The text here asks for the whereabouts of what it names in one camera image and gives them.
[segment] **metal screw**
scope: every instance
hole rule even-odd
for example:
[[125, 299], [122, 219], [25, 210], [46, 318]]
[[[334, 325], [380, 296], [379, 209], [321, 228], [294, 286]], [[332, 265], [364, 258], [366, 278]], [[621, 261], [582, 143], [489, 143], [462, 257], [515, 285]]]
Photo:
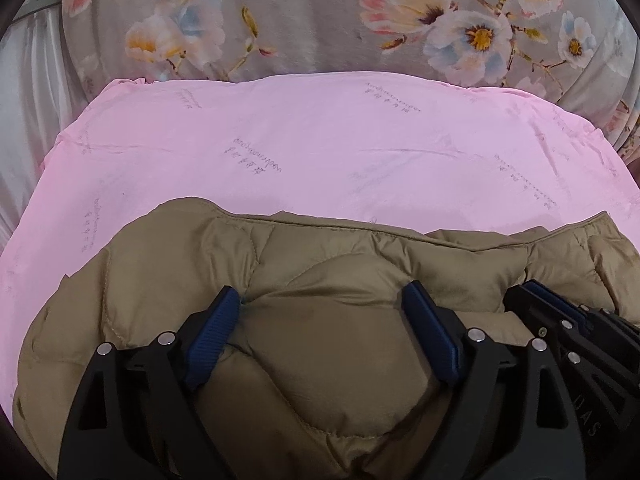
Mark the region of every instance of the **metal screw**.
[[544, 352], [546, 350], [546, 343], [542, 339], [535, 338], [531, 342], [531, 346], [533, 346], [533, 349], [538, 352]]
[[577, 365], [581, 361], [580, 356], [575, 352], [569, 352], [566, 356], [574, 365]]
[[111, 343], [102, 343], [100, 346], [98, 346], [96, 351], [100, 355], [107, 355], [109, 352], [111, 352], [112, 348], [113, 346], [111, 345]]
[[162, 346], [167, 346], [170, 345], [171, 343], [173, 343], [175, 341], [175, 334], [173, 332], [162, 332], [159, 336], [158, 336], [158, 342], [162, 345]]
[[486, 337], [486, 334], [479, 328], [472, 328], [466, 333], [466, 335], [471, 339], [471, 341], [475, 341], [476, 343], [484, 341], [484, 338]]

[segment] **floral blanket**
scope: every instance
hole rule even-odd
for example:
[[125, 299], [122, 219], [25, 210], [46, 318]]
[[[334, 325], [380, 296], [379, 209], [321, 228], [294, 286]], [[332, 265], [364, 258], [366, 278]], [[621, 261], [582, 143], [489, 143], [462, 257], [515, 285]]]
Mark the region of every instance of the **floral blanket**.
[[627, 163], [640, 158], [638, 37], [615, 0], [63, 0], [63, 10], [90, 98], [119, 77], [399, 72], [526, 90], [590, 120]]

